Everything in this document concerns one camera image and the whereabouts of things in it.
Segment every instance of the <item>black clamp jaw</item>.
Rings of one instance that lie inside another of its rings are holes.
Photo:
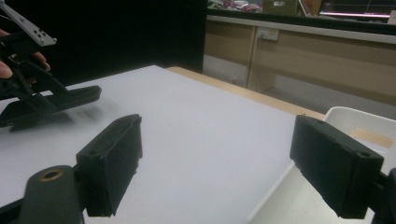
[[[290,158],[330,208],[342,218],[396,223],[396,169],[381,173],[384,158],[332,125],[297,116]]]
[[[77,165],[32,175],[24,198],[0,208],[2,224],[81,224],[115,215],[142,158],[141,117],[116,119],[77,154]]]
[[[69,91],[32,56],[46,46],[56,43],[38,27],[0,2],[8,16],[23,30],[0,37],[0,60],[11,68],[11,78],[0,78],[0,96],[15,96],[19,101],[10,103],[0,115],[0,127],[42,119],[68,108],[85,105],[99,99],[101,89],[92,86]],[[45,85],[52,95],[34,93],[28,80]]]

